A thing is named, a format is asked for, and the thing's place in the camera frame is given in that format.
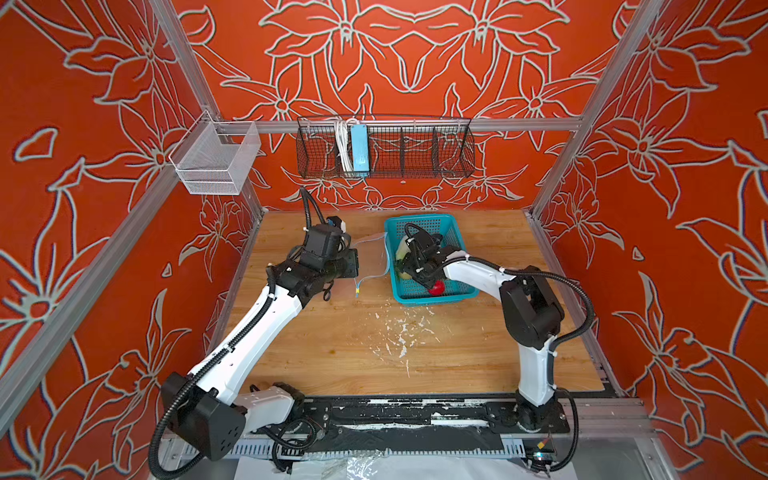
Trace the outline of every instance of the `coiled white cord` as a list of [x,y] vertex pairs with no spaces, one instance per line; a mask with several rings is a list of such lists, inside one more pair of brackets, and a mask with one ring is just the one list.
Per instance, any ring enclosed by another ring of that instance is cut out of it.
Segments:
[[347,120],[337,118],[333,123],[333,127],[336,130],[336,146],[339,148],[341,168],[345,172],[355,170],[352,165],[352,159],[349,158],[349,154],[347,153],[347,147],[349,146],[349,126],[358,123],[360,122],[356,118],[349,118]]

